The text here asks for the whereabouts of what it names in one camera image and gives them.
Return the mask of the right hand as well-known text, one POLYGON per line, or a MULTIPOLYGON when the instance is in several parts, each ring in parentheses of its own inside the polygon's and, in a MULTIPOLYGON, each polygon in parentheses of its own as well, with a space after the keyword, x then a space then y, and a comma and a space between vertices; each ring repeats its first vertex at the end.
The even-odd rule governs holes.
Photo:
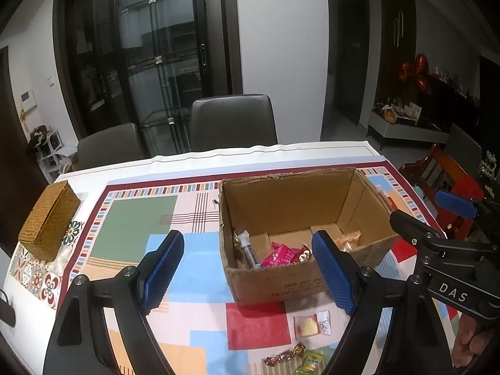
POLYGON ((481 331, 475 319, 462 314, 451 353, 453 366, 455 368, 468 366, 475 356, 482 354, 493 334, 492 329, 481 331))

